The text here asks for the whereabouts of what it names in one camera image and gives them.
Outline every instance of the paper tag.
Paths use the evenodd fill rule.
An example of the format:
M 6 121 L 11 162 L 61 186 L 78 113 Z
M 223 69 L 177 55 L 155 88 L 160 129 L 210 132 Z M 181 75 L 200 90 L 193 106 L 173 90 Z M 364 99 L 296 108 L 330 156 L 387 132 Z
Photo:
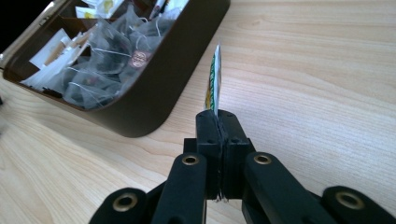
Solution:
M 145 66 L 148 63 L 150 56 L 151 53 L 137 49 L 134 51 L 134 55 L 129 61 L 129 65 L 134 68 L 140 68 L 142 66 Z

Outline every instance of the wood grain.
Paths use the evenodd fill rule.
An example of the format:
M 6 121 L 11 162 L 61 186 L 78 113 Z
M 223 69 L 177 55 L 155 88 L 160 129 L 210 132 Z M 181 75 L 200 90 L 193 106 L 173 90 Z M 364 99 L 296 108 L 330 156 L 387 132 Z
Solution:
M 233 0 L 168 120 L 140 138 L 1 79 L 0 223 L 88 223 L 111 192 L 166 180 L 219 41 L 219 107 L 257 150 L 316 194 L 347 186 L 396 216 L 395 24 L 395 1 Z M 240 204 L 209 202 L 206 223 L 245 223 Z

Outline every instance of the packaging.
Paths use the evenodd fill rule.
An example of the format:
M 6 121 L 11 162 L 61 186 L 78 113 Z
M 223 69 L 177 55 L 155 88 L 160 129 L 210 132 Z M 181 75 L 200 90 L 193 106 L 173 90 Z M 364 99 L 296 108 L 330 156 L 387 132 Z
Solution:
M 139 17 L 148 18 L 155 2 L 124 1 L 108 21 L 123 15 L 129 3 L 134 4 L 134 12 Z M 81 0 L 51 2 L 1 55 L 3 78 L 115 133 L 126 137 L 143 136 L 160 127 L 171 113 L 230 4 L 230 0 L 190 0 L 150 55 L 134 84 L 101 107 L 85 109 L 67 103 L 50 90 L 39 91 L 21 84 L 39 71 L 30 60 L 57 32 L 64 30 L 69 36 L 76 36 L 97 24 L 97 19 L 77 18 L 76 7 L 88 7 Z M 87 52 L 82 55 L 90 57 Z

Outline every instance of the screw hole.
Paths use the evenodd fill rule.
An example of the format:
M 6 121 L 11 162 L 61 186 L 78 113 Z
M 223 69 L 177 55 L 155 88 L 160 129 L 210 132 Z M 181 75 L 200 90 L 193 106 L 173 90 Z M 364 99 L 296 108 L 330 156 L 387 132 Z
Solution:
M 238 142 L 240 142 L 241 140 L 239 140 L 237 137 L 234 137 L 233 139 L 231 139 L 231 142 L 232 143 L 238 143 Z
M 182 161 L 186 165 L 195 165 L 199 162 L 199 159 L 195 156 L 186 156 Z
M 269 163 L 272 162 L 271 158 L 269 158 L 267 156 L 264 156 L 264 155 L 255 156 L 254 157 L 254 161 L 259 163 L 259 164 L 263 164 L 263 165 L 266 165 L 266 164 L 269 164 Z
M 118 212 L 126 212 L 136 204 L 137 197 L 134 193 L 124 193 L 114 201 L 113 208 Z
M 364 207 L 364 202 L 353 193 L 341 191 L 335 194 L 336 200 L 345 207 L 360 210 Z

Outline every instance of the light wooden table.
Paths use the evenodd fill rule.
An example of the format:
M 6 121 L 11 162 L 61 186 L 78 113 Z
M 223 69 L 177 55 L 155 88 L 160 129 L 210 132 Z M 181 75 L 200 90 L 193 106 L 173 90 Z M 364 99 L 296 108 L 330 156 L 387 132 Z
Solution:
M 396 216 L 396 1 L 233 0 L 147 136 L 119 136 L 1 79 L 0 223 L 88 223 L 111 192 L 166 180 L 195 137 L 219 41 L 219 107 L 257 150 L 316 194 L 347 186 Z M 240 204 L 208 202 L 206 223 L 245 223 Z

